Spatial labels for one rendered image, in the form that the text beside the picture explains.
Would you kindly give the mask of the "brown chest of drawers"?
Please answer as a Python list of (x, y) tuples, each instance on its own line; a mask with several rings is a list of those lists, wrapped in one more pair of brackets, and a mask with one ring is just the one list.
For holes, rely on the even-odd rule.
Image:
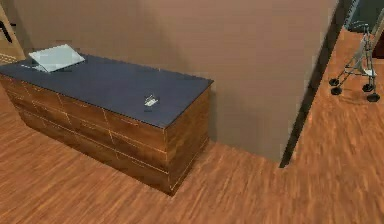
[[(0, 84), (30, 128), (173, 195), (209, 141), (212, 80), (87, 55), (51, 73), (0, 65)], [(158, 102), (146, 107), (154, 95)]]

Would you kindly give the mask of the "silver open laptop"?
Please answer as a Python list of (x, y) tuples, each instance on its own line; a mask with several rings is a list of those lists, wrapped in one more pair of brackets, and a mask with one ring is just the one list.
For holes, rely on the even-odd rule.
[(29, 56), (32, 59), (32, 64), (25, 65), (25, 68), (45, 73), (65, 69), (85, 61), (85, 58), (68, 44), (35, 51), (29, 53)]

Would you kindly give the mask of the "brown wooden room door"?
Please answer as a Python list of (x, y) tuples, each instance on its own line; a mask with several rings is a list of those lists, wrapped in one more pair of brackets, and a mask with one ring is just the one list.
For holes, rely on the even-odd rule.
[(2, 30), (0, 29), (0, 65), (10, 64), (17, 61), (24, 60), (26, 58), (24, 51), (13, 33), (12, 27), (6, 13), (0, 4), (0, 20), (4, 22), (10, 36), (13, 39), (13, 43), (9, 43), (5, 38)]

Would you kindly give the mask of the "grey wheeled metal frame cart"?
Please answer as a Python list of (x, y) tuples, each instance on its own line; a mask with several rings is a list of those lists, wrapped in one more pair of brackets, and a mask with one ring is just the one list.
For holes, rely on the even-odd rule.
[(368, 79), (368, 82), (362, 86), (362, 91), (367, 93), (366, 99), (369, 102), (377, 102), (380, 100), (380, 95), (376, 92), (377, 73), (373, 66), (373, 51), (384, 31), (384, 8), (380, 11), (373, 25), (362, 20), (355, 22), (348, 20), (344, 27), (350, 32), (360, 30), (363, 36), (358, 49), (343, 70), (336, 78), (329, 80), (329, 85), (332, 86), (330, 93), (340, 95), (342, 85), (350, 75), (363, 76)]

